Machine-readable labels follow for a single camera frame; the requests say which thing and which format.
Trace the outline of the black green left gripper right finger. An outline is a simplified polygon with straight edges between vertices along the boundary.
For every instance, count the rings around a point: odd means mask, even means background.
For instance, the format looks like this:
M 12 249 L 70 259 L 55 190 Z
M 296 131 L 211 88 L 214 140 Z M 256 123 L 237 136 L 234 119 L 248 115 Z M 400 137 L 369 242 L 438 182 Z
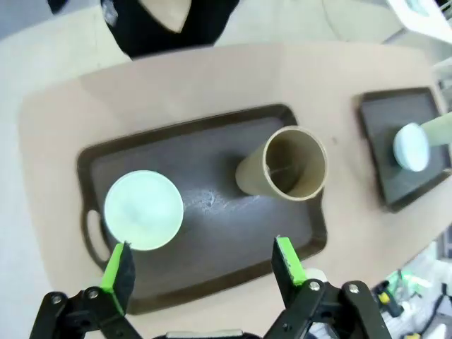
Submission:
M 287 237 L 274 239 L 271 266 L 285 305 L 271 326 L 272 338 L 307 338 L 314 323 L 330 326 L 337 338 L 390 338 L 364 282 L 338 288 L 308 278 Z

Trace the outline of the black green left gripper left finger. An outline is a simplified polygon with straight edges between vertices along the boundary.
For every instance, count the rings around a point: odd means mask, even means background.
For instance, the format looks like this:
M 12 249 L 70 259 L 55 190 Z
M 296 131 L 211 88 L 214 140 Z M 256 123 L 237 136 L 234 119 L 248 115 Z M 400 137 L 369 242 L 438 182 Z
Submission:
M 31 338 L 84 338 L 100 331 L 105 338 L 135 338 L 126 319 L 136 271 L 129 244 L 117 244 L 98 286 L 68 297 L 49 292 L 41 302 Z

